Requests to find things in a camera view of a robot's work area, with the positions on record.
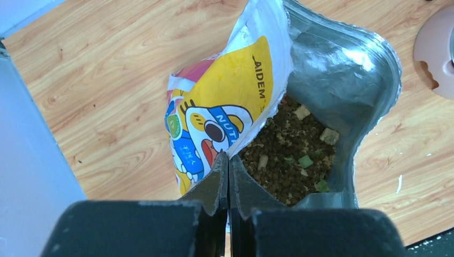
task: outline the red tongue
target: red tongue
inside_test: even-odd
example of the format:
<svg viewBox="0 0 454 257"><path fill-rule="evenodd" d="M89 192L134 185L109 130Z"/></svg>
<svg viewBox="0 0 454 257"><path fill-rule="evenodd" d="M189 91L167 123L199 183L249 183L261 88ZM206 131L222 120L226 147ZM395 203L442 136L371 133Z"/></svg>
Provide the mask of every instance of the red tongue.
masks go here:
<svg viewBox="0 0 454 257"><path fill-rule="evenodd" d="M208 141L209 140L207 139L204 139L204 141L202 141L202 151L208 161L208 164L211 167L211 165L213 164L213 153L211 152L211 147L208 145Z"/></svg>

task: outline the cartoon mouth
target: cartoon mouth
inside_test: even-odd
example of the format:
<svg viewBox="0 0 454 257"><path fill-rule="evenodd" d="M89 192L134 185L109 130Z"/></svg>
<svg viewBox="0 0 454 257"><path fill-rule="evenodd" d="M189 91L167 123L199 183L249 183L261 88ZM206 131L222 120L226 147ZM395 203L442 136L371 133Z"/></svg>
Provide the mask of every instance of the cartoon mouth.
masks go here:
<svg viewBox="0 0 454 257"><path fill-rule="evenodd" d="M218 152L213 147L213 142L208 139L202 140L202 151L210 167L213 165Z"/></svg>

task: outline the wooden floor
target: wooden floor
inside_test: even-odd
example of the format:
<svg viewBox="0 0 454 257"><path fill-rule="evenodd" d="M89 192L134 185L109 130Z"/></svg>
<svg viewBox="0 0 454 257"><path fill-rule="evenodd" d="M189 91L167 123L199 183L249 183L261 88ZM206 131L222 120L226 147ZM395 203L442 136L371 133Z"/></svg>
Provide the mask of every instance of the wooden floor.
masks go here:
<svg viewBox="0 0 454 257"><path fill-rule="evenodd" d="M406 244L454 226L454 101L413 61L423 23L451 0L303 0L377 31L404 88L356 158L361 207L386 212ZM246 0L67 0L4 41L91 199L176 199L164 129L172 71L221 50ZM396 193L398 178L402 189Z"/></svg>

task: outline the plastic bag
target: plastic bag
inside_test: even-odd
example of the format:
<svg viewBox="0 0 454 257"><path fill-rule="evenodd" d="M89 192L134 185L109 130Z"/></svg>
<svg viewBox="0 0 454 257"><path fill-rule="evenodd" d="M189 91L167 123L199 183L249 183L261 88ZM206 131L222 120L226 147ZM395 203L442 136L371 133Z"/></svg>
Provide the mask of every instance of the plastic bag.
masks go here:
<svg viewBox="0 0 454 257"><path fill-rule="evenodd" d="M276 113L293 69L288 29L282 1L251 0L222 52L170 76L164 120L181 194Z"/></svg>

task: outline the cartoon character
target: cartoon character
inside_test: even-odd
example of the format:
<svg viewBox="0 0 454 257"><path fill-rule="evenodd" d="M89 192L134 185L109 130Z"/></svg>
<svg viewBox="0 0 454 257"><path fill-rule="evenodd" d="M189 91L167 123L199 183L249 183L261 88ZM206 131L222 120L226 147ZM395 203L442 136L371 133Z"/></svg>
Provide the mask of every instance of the cartoon character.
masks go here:
<svg viewBox="0 0 454 257"><path fill-rule="evenodd" d="M175 104L169 105L169 108L175 107ZM185 173L193 185L210 171L217 154L226 151L252 126L252 116L236 105L200 107L193 100L183 100L179 107L183 123L175 110L168 109L166 128L171 135L175 167ZM178 172L181 186L183 181Z"/></svg>

